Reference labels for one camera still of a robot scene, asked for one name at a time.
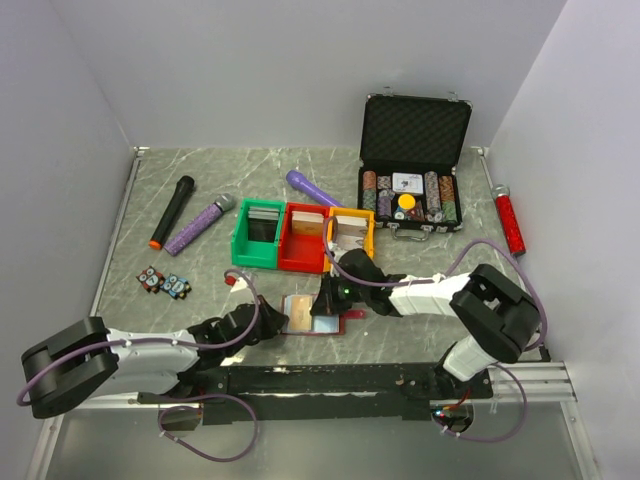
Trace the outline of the gold VIP credit card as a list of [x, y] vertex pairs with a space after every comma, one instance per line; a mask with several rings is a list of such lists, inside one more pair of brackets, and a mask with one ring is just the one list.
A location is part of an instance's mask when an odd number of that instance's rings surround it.
[[313, 297], [295, 295], [290, 300], [289, 329], [293, 332], [308, 332], [312, 328], [311, 307]]

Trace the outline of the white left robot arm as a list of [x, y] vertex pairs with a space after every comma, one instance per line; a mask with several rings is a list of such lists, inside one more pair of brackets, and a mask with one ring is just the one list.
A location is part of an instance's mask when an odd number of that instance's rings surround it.
[[165, 334], [125, 332], [88, 317], [22, 354], [26, 390], [18, 403], [47, 419], [107, 395], [149, 393], [183, 402], [199, 390], [201, 373], [278, 336], [287, 321], [265, 300]]

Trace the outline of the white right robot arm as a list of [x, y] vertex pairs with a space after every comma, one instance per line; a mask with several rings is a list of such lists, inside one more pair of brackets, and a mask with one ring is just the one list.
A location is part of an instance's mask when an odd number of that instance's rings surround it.
[[534, 335], [546, 332], [537, 299], [490, 264], [460, 275], [391, 275], [364, 250], [350, 250], [323, 275], [310, 314], [342, 315], [356, 303], [381, 316], [461, 321], [468, 335], [447, 351], [436, 374], [438, 390], [449, 398], [461, 396], [486, 367], [517, 362]]

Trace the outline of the red leather card holder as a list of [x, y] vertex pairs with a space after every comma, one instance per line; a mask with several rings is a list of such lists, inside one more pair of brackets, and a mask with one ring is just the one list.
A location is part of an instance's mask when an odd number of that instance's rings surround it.
[[282, 298], [281, 308], [282, 313], [288, 318], [282, 329], [284, 335], [290, 336], [339, 336], [343, 335], [346, 331], [346, 323], [348, 320], [360, 320], [364, 319], [366, 312], [361, 309], [348, 310], [341, 315], [332, 316], [315, 316], [312, 317], [312, 328], [308, 332], [293, 332], [289, 329], [289, 312], [290, 312], [290, 300], [295, 295], [308, 295], [308, 294], [293, 294], [286, 295]]

